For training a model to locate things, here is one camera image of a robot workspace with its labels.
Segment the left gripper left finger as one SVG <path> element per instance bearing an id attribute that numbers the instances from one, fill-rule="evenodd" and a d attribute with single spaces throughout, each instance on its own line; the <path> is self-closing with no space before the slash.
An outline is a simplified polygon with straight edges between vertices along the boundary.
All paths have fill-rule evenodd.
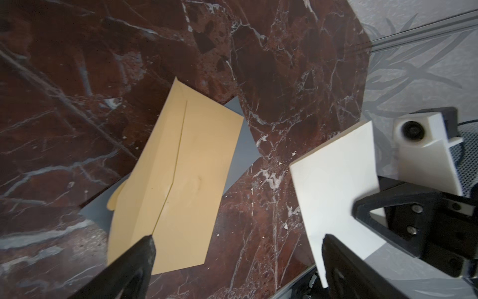
<path id="1" fill-rule="evenodd" d="M 156 258 L 151 235 L 144 236 L 71 299 L 144 299 Z"/>

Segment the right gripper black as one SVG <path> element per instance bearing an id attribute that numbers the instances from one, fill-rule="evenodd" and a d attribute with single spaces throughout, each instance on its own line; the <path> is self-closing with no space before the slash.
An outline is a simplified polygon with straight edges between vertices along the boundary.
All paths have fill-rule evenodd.
<path id="1" fill-rule="evenodd" d="M 478 207 L 470 199 L 381 177 L 353 217 L 406 254 L 454 278 L 478 276 Z"/>

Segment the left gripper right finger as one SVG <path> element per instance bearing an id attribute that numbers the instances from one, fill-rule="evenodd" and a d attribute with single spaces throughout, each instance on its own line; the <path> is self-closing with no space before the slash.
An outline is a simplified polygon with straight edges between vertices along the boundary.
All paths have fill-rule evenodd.
<path id="1" fill-rule="evenodd" d="M 323 240 L 322 258 L 332 299 L 407 298 L 332 234 Z"/>

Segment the cream paper sheet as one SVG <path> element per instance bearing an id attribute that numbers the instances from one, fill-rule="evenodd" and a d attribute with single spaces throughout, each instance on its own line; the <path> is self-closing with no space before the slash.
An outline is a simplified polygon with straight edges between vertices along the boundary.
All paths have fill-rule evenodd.
<path id="1" fill-rule="evenodd" d="M 378 193 L 373 123 L 359 122 L 290 164 L 306 235 L 321 284 L 326 281 L 322 244 L 332 234 L 366 259 L 385 241 L 352 216 L 356 201 Z"/>

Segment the brown kraft envelope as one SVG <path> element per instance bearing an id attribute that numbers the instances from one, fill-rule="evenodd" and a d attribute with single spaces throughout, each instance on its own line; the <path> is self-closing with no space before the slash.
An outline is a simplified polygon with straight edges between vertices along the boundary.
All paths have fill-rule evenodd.
<path id="1" fill-rule="evenodd" d="M 174 81 L 117 192 L 108 263 L 151 235 L 153 274 L 204 264 L 242 124 L 241 115 Z"/>

